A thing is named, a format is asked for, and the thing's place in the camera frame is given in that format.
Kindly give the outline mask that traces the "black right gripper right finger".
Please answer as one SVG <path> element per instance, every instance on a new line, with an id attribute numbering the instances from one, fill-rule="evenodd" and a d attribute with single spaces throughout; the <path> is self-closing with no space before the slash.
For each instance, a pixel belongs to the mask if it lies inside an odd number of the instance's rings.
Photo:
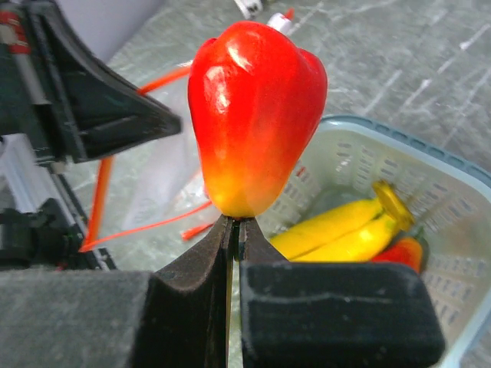
<path id="1" fill-rule="evenodd" d="M 253 218 L 237 241 L 246 367 L 429 367 L 446 348 L 421 277 L 393 263 L 293 263 Z"/>

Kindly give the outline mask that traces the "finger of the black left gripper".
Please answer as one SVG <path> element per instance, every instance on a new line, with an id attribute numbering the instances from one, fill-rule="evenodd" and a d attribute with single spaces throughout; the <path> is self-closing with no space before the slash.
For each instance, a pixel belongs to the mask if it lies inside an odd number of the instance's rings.
<path id="1" fill-rule="evenodd" d="M 74 162 L 102 159 L 152 140 L 177 135 L 181 119 L 97 59 L 54 1 L 36 3 L 36 34 Z"/>

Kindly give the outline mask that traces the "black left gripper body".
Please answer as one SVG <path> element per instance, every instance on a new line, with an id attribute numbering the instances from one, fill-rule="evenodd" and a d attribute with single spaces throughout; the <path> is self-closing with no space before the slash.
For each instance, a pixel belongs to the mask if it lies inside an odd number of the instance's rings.
<path id="1" fill-rule="evenodd" d="M 21 5 L 1 3 L 1 178 L 14 201 L 8 216 L 16 240 L 2 244 L 2 259 L 114 270 L 106 249 L 79 251 L 87 220 L 65 177 L 54 171 L 62 140 L 49 131 L 53 110 L 41 100 L 26 15 Z"/>

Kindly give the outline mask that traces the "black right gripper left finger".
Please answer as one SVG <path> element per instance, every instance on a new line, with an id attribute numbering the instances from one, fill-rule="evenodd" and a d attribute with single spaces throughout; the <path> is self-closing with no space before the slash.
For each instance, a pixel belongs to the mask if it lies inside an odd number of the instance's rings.
<path id="1" fill-rule="evenodd" d="M 153 273 L 132 367 L 225 367 L 229 355 L 233 220 Z"/>

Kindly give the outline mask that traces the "clear orange-zip top bag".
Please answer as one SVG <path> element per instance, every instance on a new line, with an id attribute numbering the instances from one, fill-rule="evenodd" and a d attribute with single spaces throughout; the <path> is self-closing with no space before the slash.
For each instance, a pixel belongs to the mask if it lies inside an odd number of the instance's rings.
<path id="1" fill-rule="evenodd" d="M 193 155 L 196 141 L 184 89 L 176 92 L 174 101 L 177 112 L 183 118 L 183 132 L 155 142 L 155 149 L 147 163 L 143 165 L 143 172 L 137 181 L 137 191 L 130 201 L 123 230 L 105 238 L 98 238 L 98 233 L 104 216 L 107 188 L 114 158 L 101 160 L 88 233 L 81 246 L 81 252 L 91 251 L 114 238 L 166 225 L 210 206 L 210 203 L 206 202 L 184 215 L 163 221 L 157 220 L 199 168 L 199 160 Z"/>

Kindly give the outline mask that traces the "red toy pear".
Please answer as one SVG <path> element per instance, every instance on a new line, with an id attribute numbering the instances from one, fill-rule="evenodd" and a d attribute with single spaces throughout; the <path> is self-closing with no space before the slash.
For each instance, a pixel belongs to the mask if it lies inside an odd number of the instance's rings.
<path id="1" fill-rule="evenodd" d="M 374 263 L 397 263 L 421 273 L 428 256 L 428 245 L 424 239 L 424 228 L 419 227 L 413 235 L 396 240 L 386 250 L 371 259 Z"/>

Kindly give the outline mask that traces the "red toy wax apple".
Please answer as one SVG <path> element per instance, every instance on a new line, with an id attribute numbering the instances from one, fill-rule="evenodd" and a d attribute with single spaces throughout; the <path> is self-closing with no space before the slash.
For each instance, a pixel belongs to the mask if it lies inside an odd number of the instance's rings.
<path id="1" fill-rule="evenodd" d="M 194 57 L 188 101 L 207 194 L 251 218 L 281 194 L 325 108 L 321 60 L 274 28 L 230 25 Z"/>

